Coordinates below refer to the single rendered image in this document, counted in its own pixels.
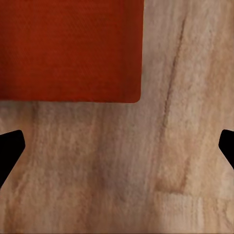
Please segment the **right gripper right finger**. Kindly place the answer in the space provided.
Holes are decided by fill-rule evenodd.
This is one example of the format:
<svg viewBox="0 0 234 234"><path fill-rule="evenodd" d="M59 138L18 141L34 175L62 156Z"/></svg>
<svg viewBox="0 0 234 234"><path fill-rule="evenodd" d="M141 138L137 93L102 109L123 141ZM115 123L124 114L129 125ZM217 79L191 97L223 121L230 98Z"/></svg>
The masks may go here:
<svg viewBox="0 0 234 234"><path fill-rule="evenodd" d="M218 146L234 169L234 132L222 130Z"/></svg>

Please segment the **storage box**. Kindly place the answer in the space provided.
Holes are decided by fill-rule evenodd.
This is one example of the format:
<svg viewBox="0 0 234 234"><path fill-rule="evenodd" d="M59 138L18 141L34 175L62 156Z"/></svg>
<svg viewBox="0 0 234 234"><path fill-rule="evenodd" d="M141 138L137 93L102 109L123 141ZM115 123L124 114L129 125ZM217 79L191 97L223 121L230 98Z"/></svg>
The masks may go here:
<svg viewBox="0 0 234 234"><path fill-rule="evenodd" d="M135 104L144 0L0 0L0 101Z"/></svg>

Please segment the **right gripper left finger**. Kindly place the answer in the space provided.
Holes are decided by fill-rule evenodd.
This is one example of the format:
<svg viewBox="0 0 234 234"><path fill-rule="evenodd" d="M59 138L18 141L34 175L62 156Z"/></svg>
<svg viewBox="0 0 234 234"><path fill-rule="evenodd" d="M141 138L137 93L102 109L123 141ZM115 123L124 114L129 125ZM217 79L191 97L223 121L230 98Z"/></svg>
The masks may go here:
<svg viewBox="0 0 234 234"><path fill-rule="evenodd" d="M0 135L0 188L24 149L25 141L20 129Z"/></svg>

